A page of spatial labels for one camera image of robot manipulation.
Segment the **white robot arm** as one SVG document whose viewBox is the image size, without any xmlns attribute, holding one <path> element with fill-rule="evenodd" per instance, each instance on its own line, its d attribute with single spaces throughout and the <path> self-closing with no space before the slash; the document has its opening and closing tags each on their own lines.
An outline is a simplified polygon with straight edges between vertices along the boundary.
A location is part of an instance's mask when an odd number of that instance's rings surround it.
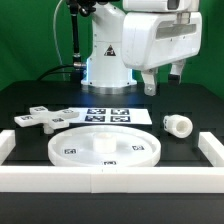
<svg viewBox="0 0 224 224">
<path fill-rule="evenodd" d="M 87 59 L 82 86 L 100 94 L 119 94 L 132 89 L 139 71 L 144 92 L 153 96 L 158 68 L 171 66 L 168 82 L 179 84 L 186 59 L 201 46 L 200 0 L 91 0 L 93 50 Z"/>
</svg>

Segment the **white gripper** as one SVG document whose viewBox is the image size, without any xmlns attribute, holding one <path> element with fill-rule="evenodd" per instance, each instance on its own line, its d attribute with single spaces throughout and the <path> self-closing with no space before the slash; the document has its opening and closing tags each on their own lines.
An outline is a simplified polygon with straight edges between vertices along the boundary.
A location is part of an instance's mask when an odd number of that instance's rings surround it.
<svg viewBox="0 0 224 224">
<path fill-rule="evenodd" d="M 187 24 L 177 23 L 177 18 L 174 13 L 128 13 L 125 17 L 122 59 L 126 67 L 142 71 L 144 93 L 148 96 L 156 94 L 156 67 L 173 62 L 168 83 L 180 84 L 185 59 L 199 52 L 201 14 L 192 13 Z"/>
</svg>

